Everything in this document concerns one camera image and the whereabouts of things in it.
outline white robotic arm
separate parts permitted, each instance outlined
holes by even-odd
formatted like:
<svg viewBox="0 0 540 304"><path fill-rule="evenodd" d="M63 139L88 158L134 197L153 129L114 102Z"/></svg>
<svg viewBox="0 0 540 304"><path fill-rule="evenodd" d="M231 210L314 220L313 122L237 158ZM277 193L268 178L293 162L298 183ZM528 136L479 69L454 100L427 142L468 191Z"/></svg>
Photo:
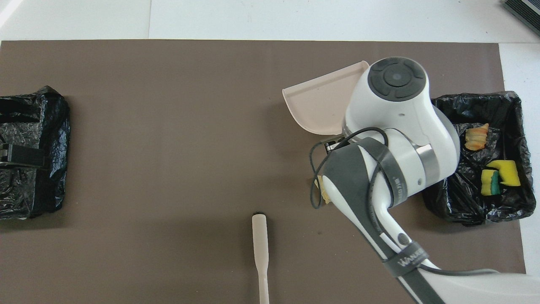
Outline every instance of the white robotic arm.
<svg viewBox="0 0 540 304"><path fill-rule="evenodd" d="M384 134L357 134L369 127ZM456 131L431 105L418 63L391 57L371 65L354 89L343 133L351 144L339 144L328 156L324 188L416 302L540 303L538 278L438 269L388 213L453 174L459 160Z"/></svg>

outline gray velcro strap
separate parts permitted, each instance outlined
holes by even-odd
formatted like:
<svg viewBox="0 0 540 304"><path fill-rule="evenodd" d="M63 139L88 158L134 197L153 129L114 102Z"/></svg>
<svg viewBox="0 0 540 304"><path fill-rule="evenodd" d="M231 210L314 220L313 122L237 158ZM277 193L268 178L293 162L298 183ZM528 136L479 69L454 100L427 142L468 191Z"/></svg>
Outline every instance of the gray velcro strap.
<svg viewBox="0 0 540 304"><path fill-rule="evenodd" d="M417 242L412 242L400 253L385 260L382 264L393 277L404 276L417 268L429 255Z"/></svg>
<svg viewBox="0 0 540 304"><path fill-rule="evenodd" d="M392 191L393 201L390 207L404 202L407 199L407 183L392 152L384 144L371 137L363 138L358 144L381 166Z"/></svg>

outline beige dustpan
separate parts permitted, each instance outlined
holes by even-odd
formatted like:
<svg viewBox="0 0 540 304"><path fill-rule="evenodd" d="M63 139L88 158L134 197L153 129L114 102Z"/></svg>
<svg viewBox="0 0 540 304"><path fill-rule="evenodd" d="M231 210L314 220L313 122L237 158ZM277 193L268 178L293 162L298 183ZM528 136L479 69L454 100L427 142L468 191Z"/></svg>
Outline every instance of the beige dustpan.
<svg viewBox="0 0 540 304"><path fill-rule="evenodd" d="M283 90L283 97L296 122L311 133L341 134L341 124L365 61Z"/></svg>

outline trash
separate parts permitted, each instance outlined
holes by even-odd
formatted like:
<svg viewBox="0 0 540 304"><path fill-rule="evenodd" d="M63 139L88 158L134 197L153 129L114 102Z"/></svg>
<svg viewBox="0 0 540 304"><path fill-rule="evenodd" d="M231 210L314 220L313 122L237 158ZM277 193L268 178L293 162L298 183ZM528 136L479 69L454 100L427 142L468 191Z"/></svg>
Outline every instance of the trash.
<svg viewBox="0 0 540 304"><path fill-rule="evenodd" d="M461 141L456 173L422 192L426 207L450 221L474 226L530 216L536 199L532 191L532 167L523 132L521 100L515 92L444 95L432 100L450 119ZM485 148L464 146L465 130L489 123ZM500 184L500 195L483 196L482 170L496 160L516 162L520 187Z"/></svg>
<svg viewBox="0 0 540 304"><path fill-rule="evenodd" d="M69 106L45 86L0 97L0 219L62 207L70 139Z"/></svg>

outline croissant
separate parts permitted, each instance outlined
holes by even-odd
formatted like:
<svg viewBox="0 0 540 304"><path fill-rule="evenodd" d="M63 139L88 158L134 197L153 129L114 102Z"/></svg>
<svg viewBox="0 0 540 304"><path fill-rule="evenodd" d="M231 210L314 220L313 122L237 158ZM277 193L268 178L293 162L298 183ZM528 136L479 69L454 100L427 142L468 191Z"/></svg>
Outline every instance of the croissant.
<svg viewBox="0 0 540 304"><path fill-rule="evenodd" d="M488 130L489 123L486 123L479 128L467 129L465 131L465 148L472 151L478 151L485 148Z"/></svg>

